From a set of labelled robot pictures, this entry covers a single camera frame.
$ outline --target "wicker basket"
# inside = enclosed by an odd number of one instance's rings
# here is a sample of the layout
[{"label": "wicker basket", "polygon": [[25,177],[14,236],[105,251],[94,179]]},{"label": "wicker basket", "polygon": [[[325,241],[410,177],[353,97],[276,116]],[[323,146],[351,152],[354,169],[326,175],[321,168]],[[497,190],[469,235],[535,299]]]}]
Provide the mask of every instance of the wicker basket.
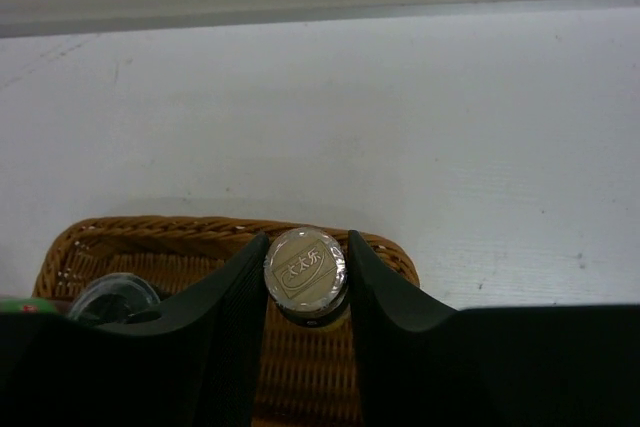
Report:
[{"label": "wicker basket", "polygon": [[[110,272],[132,272],[175,293],[222,266],[256,233],[273,240],[295,227],[223,217],[85,220],[51,246],[33,295],[72,300]],[[346,251],[347,231],[323,230]],[[413,263],[398,245],[375,235],[364,238],[392,269],[418,285]],[[361,425],[349,321],[331,332],[310,332],[285,320],[270,302],[261,355],[254,426]]]}]

